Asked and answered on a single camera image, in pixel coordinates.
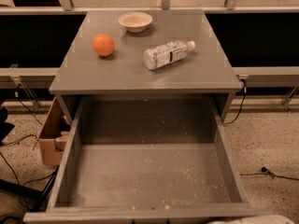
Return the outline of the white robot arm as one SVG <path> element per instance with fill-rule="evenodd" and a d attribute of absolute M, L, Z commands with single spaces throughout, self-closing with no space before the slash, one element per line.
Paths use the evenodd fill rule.
<path fill-rule="evenodd" d="M 213 221 L 207 224 L 295 224 L 287 217 L 281 215 L 266 215 L 258 217 L 243 217 L 230 221 Z"/>

